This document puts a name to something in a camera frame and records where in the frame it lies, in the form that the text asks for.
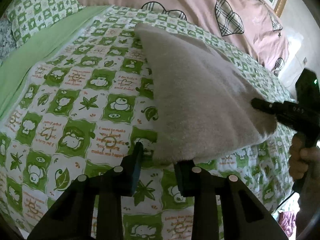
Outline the person right hand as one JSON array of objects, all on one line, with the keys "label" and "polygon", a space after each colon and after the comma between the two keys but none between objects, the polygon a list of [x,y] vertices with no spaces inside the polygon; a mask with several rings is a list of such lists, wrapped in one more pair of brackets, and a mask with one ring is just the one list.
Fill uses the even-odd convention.
[{"label": "person right hand", "polygon": [[296,133],[289,149],[289,174],[293,180],[302,179],[306,172],[319,180],[319,147],[305,147],[302,134]]}]

